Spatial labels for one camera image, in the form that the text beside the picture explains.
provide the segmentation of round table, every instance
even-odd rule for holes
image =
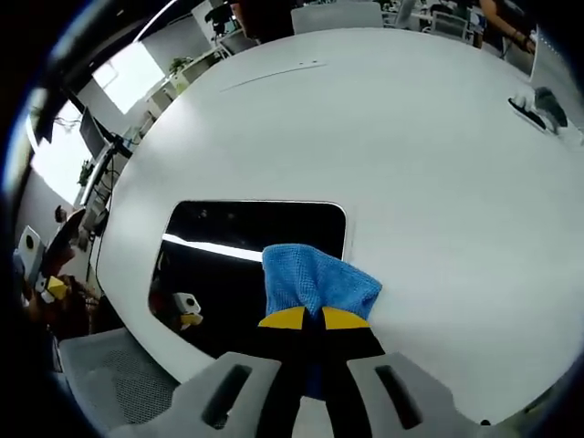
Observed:
[[[584,154],[521,120],[522,73],[461,43],[390,29],[293,36],[228,58],[162,114],[123,171],[99,278],[178,381],[212,362],[148,310],[183,200],[328,201],[345,260],[383,289],[370,323],[499,422],[552,385],[584,333]]]

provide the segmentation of white wall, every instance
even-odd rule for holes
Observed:
[[[176,57],[197,58],[211,48],[192,16],[148,36],[142,44],[165,75],[169,74],[169,67]]]
[[[123,134],[129,124],[126,117],[111,101],[108,95],[98,85],[95,79],[89,81],[78,94],[79,100],[89,108],[93,117],[99,120],[108,130]]]
[[[55,209],[58,205],[71,212],[71,205],[55,193],[34,169],[31,169],[16,218],[15,243],[18,242],[25,227],[30,225],[47,244],[58,229],[58,223],[55,222]]]
[[[206,16],[213,8],[214,7],[211,6],[208,0],[205,0],[191,11],[194,19],[196,20],[196,23],[203,30],[203,33],[209,44],[213,44],[213,37],[215,36],[215,32],[213,31],[213,24],[211,22],[205,23],[204,16]]]

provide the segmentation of person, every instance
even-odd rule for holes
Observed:
[[[294,35],[291,0],[229,0],[229,4],[245,35],[260,44]]]
[[[67,286],[67,292],[63,299],[46,303],[25,280],[25,266],[17,250],[13,253],[13,267],[17,300],[29,322],[38,327],[36,331],[43,333],[43,343],[49,346],[48,349],[53,338],[60,342],[123,327],[106,297],[83,285],[74,276],[55,275]]]
[[[483,40],[501,53],[507,62],[531,73],[536,44],[531,33],[536,22],[518,0],[479,0],[487,21]]]
[[[55,209],[55,222],[63,224],[67,221],[67,216],[65,209],[61,205],[58,205]]]

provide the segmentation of blue cloth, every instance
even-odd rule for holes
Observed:
[[[375,278],[308,245],[267,246],[262,264],[267,315],[304,306],[314,317],[327,306],[366,319],[381,290]]]

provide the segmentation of office chair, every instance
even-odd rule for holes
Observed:
[[[376,2],[307,5],[292,10],[295,34],[348,27],[383,27],[381,6]]]
[[[468,21],[458,16],[451,16],[443,12],[434,12],[430,33],[466,43],[467,28]]]

